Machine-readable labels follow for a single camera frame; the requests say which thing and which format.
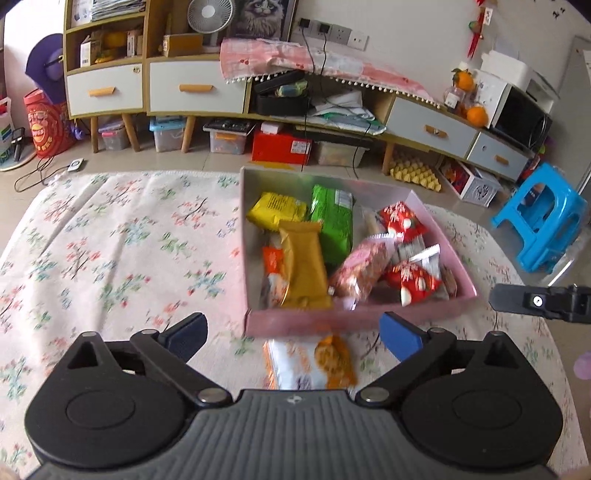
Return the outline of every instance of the white drawer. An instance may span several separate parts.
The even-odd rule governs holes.
[[[212,88],[197,91],[203,86]],[[245,90],[245,82],[226,83],[218,61],[150,64],[150,112],[242,113]]]
[[[144,108],[141,63],[70,75],[67,88],[71,116]],[[93,96],[101,89],[114,90]]]
[[[467,160],[485,170],[517,180],[528,157],[481,132]]]
[[[396,98],[387,123],[394,135],[466,158],[476,130],[426,106]]]

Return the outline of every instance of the red box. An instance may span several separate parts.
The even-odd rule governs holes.
[[[306,165],[312,140],[296,138],[287,133],[270,135],[257,130],[252,143],[252,161],[270,161]]]

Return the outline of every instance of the blue gripper pad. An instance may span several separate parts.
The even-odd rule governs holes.
[[[393,312],[381,316],[379,336],[386,348],[401,362],[417,353],[428,340],[423,330]]]
[[[207,341],[207,318],[193,313],[158,335],[158,343],[187,363]]]

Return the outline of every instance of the white paper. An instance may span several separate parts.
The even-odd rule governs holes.
[[[74,0],[72,2],[72,27],[90,23],[92,0]]]

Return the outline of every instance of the snack package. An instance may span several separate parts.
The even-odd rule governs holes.
[[[382,235],[388,232],[382,223],[382,218],[378,212],[367,207],[361,207],[361,212],[363,214],[363,221],[367,228],[366,236]]]
[[[443,280],[449,298],[455,298],[457,296],[457,282],[449,268],[441,268],[441,279]]]
[[[384,277],[391,288],[400,291],[403,307],[423,301],[441,285],[441,280],[434,278],[420,265],[408,261],[389,267]]]
[[[279,222],[302,222],[306,218],[307,205],[293,197],[265,192],[254,207],[246,214],[256,226],[279,231]]]
[[[330,278],[338,297],[368,299],[395,252],[394,239],[376,235],[361,242]]]
[[[267,283],[263,286],[263,304],[267,308],[274,309],[281,305],[287,291],[287,283],[281,276],[283,250],[263,247],[262,258],[267,274]]]
[[[353,195],[314,185],[310,220],[320,222],[324,263],[340,265],[353,248]]]
[[[281,307],[288,309],[329,309],[332,298],[320,249],[318,222],[279,222],[283,266],[281,274],[287,291]]]
[[[357,384],[349,348],[336,335],[296,342],[268,340],[263,350],[270,388],[323,390]]]
[[[388,229],[388,233],[395,235],[403,244],[409,243],[415,237],[427,232],[427,228],[404,202],[398,202],[380,210],[379,215]]]

